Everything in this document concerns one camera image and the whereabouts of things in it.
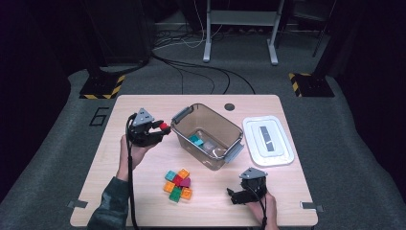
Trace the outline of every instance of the wooden table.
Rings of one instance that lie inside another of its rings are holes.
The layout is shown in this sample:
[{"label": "wooden table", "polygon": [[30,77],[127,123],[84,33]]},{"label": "wooden table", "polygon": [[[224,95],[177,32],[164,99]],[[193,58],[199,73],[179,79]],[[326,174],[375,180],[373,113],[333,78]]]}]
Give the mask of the wooden table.
[{"label": "wooden table", "polygon": [[[288,166],[263,168],[255,165],[243,138],[244,149],[237,158],[218,171],[211,171],[180,147],[172,132],[162,143],[147,153],[134,171],[136,219],[144,227],[227,227],[259,226],[248,208],[234,205],[226,188],[241,191],[238,177],[249,167],[268,172],[267,188],[278,202],[279,226],[313,226],[317,214],[304,210],[300,201],[312,202],[302,166],[293,144],[281,101],[274,95],[125,95],[117,99],[101,138],[95,159],[83,185],[79,200],[88,202],[86,208],[75,208],[73,226],[85,226],[99,207],[102,191],[115,175],[119,165],[120,138],[128,117],[143,107],[155,117],[170,124],[171,118],[183,108],[201,103],[242,127],[246,117],[273,115],[280,119],[295,154]],[[224,104],[234,104],[228,111]],[[192,179],[192,198],[169,200],[163,188],[169,170],[187,169]],[[127,225],[131,225],[128,215]]]}]

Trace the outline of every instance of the colorful toy block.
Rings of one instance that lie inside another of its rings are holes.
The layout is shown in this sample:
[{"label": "colorful toy block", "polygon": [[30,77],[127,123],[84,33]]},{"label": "colorful toy block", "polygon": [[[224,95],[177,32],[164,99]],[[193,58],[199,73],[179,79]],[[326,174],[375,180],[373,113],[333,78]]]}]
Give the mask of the colorful toy block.
[{"label": "colorful toy block", "polygon": [[184,188],[182,189],[182,193],[180,194],[180,196],[181,196],[182,198],[185,198],[185,199],[191,199],[191,197],[192,197],[192,190],[191,190],[190,188],[184,187]]},{"label": "colorful toy block", "polygon": [[174,187],[172,193],[169,195],[169,199],[175,201],[176,203],[179,202],[180,195],[182,194],[182,190],[178,187]]},{"label": "colorful toy block", "polygon": [[190,178],[185,178],[180,182],[180,187],[190,187],[191,186],[191,179]]},{"label": "colorful toy block", "polygon": [[165,179],[168,181],[172,181],[175,176],[176,176],[176,172],[168,171],[167,175],[165,175]]},{"label": "colorful toy block", "polygon": [[164,191],[168,193],[172,193],[173,188],[175,187],[175,183],[167,181],[164,187]]},{"label": "colorful toy block", "polygon": [[189,171],[187,171],[185,169],[182,169],[181,171],[178,172],[178,175],[180,177],[182,177],[182,179],[185,179],[186,177],[188,177],[189,174],[190,174]]},{"label": "colorful toy block", "polygon": [[179,199],[191,199],[192,189],[189,171],[182,169],[178,173],[168,171],[165,176],[167,183],[164,186],[164,191],[170,193],[169,199],[174,202],[179,202]]},{"label": "colorful toy block", "polygon": [[180,186],[180,182],[182,182],[182,177],[178,174],[172,179],[172,182],[175,183],[176,186]]},{"label": "colorful toy block", "polygon": [[198,138],[196,135],[192,135],[190,138],[189,138],[189,140],[191,141],[191,142],[193,142],[195,145],[197,145],[197,146],[202,146],[203,145],[203,140],[202,139],[200,139],[200,138]]}]

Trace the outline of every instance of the white lid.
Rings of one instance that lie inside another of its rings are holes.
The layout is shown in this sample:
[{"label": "white lid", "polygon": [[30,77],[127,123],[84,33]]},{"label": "white lid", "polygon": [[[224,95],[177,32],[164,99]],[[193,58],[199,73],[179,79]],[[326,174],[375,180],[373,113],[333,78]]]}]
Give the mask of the white lid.
[{"label": "white lid", "polygon": [[277,117],[248,117],[242,125],[248,150],[255,163],[260,166],[292,163],[293,150]]}]

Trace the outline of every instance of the person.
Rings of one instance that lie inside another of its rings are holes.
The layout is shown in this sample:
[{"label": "person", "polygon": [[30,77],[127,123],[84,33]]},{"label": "person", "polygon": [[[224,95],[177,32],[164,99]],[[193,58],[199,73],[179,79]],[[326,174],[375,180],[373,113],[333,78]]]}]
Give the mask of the person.
[{"label": "person", "polygon": [[[101,205],[92,214],[92,217],[87,223],[87,229],[103,230],[103,229],[125,229],[125,223],[128,216],[128,152],[126,146],[125,135],[120,141],[120,162],[119,168],[107,187],[101,195]],[[132,170],[141,163],[146,153],[155,147],[131,147],[132,155]],[[266,204],[267,224],[265,230],[279,229],[277,225],[277,206],[276,199],[268,192],[262,198],[262,203]],[[254,217],[259,223],[262,223],[263,211],[259,202],[246,203],[246,206],[251,210]]]}]

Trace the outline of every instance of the yellow black hazard tape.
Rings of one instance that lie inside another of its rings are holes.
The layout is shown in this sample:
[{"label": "yellow black hazard tape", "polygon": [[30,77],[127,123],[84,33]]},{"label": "yellow black hazard tape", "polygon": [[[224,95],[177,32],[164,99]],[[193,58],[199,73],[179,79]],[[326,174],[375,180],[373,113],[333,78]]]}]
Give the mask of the yellow black hazard tape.
[{"label": "yellow black hazard tape", "polygon": [[114,99],[114,98],[116,98],[117,94],[119,93],[124,79],[125,79],[125,75],[120,76],[117,79],[117,83],[115,84],[115,86],[109,92],[106,92],[103,94],[80,94],[79,97],[81,99]]},{"label": "yellow black hazard tape", "polygon": [[302,92],[301,92],[298,82],[295,79],[297,76],[309,76],[310,77],[311,75],[310,74],[289,73],[289,78],[290,78],[290,82],[292,82],[293,91],[295,91],[296,97],[301,97]]}]

